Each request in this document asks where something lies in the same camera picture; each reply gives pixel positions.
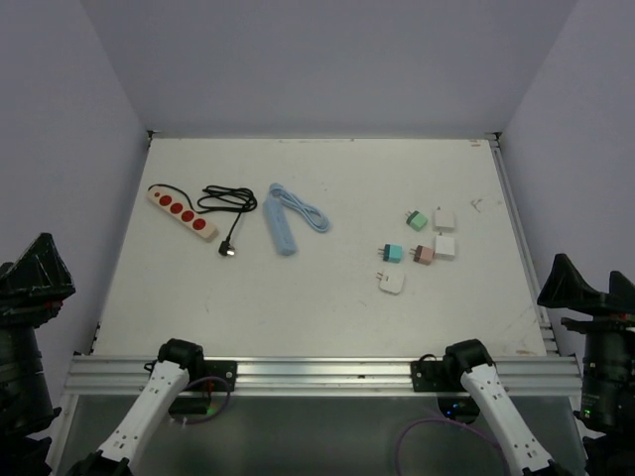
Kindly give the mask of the large white charger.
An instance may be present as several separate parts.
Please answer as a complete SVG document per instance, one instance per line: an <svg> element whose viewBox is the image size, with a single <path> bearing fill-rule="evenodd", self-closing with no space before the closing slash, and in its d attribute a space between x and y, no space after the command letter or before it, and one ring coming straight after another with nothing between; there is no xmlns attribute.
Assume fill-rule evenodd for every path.
<svg viewBox="0 0 635 476"><path fill-rule="evenodd" d="M439 232L453 232L456 228L456 218L451 208L438 206L433 214L433 226Z"/></svg>

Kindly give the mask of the pink plug adapter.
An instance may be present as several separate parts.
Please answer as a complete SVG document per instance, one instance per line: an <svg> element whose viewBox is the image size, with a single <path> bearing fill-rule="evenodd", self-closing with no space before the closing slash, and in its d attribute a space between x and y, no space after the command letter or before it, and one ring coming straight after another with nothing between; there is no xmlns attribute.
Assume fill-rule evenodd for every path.
<svg viewBox="0 0 635 476"><path fill-rule="evenodd" d="M431 247L418 245L410 249L413 261L421 265L430 265L435 258L435 250Z"/></svg>

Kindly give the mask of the mint green plug adapter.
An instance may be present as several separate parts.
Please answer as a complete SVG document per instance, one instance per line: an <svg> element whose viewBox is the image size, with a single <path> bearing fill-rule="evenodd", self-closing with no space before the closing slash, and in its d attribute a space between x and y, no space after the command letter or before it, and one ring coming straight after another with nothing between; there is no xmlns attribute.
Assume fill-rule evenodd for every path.
<svg viewBox="0 0 635 476"><path fill-rule="evenodd" d="M406 224L413 230L419 232L428 224L428 217L419 210L414 210L406 214Z"/></svg>

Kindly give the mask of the beige power strip red sockets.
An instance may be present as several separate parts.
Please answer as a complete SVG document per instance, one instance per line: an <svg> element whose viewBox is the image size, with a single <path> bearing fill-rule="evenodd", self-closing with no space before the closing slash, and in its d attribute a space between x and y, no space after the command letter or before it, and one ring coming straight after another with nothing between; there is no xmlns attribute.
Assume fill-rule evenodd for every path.
<svg viewBox="0 0 635 476"><path fill-rule="evenodd" d="M173 187L151 185L147 190L147 198L203 241L211 242L217 237L216 225L196 212L186 196Z"/></svg>

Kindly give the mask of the white adapter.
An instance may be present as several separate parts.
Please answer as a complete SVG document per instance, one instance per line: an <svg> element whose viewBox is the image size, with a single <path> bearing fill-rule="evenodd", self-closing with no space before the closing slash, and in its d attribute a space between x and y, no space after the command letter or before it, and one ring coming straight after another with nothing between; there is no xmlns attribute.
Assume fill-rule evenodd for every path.
<svg viewBox="0 0 635 476"><path fill-rule="evenodd" d="M406 275L400 270L383 270L376 273L376 278L381 292L397 296L404 288Z"/></svg>

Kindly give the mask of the teal plug adapter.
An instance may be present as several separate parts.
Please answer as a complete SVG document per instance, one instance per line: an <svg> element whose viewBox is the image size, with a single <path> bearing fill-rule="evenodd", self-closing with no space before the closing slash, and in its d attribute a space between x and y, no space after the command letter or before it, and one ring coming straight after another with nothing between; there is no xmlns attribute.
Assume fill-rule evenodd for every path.
<svg viewBox="0 0 635 476"><path fill-rule="evenodd" d="M398 264L403 260L404 250L401 245L386 243L382 248L378 249L378 254L383 262Z"/></svg>

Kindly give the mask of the light blue power strip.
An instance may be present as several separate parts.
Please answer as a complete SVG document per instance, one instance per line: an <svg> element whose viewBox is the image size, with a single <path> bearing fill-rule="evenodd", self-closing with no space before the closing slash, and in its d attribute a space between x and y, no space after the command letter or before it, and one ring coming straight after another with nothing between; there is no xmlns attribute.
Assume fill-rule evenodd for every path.
<svg viewBox="0 0 635 476"><path fill-rule="evenodd" d="M282 203L268 196L263 203L263 210L277 253L285 257L294 255L298 248Z"/></svg>

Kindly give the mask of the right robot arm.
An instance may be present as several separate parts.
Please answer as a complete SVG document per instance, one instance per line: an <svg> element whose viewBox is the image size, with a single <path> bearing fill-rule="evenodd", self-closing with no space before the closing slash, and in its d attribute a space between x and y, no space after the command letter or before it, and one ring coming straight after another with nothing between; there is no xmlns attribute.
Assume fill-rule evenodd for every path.
<svg viewBox="0 0 635 476"><path fill-rule="evenodd" d="M634 472L634 285L613 271L605 292L591 287L565 254L554 258L538 305L567 308L586 321L565 318L568 331L584 335L580 406L574 416L596 437L584 437L589 475ZM509 399L497 368L477 339L445 351L442 376L465 389L496 436L514 475L563 475L565 469L541 445Z"/></svg>

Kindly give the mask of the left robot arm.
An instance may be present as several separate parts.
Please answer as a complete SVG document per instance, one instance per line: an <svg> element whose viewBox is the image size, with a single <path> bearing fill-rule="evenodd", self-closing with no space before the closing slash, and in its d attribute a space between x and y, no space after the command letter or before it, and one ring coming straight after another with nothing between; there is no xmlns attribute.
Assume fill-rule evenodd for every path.
<svg viewBox="0 0 635 476"><path fill-rule="evenodd" d="M52 404L36 329L58 316L75 292L54 238L40 234L1 266L1 472L48 475L50 438L38 439L60 415ZM160 347L148 383L110 436L70 470L73 475L130 475L178 394L206 376L201 346L170 339Z"/></svg>

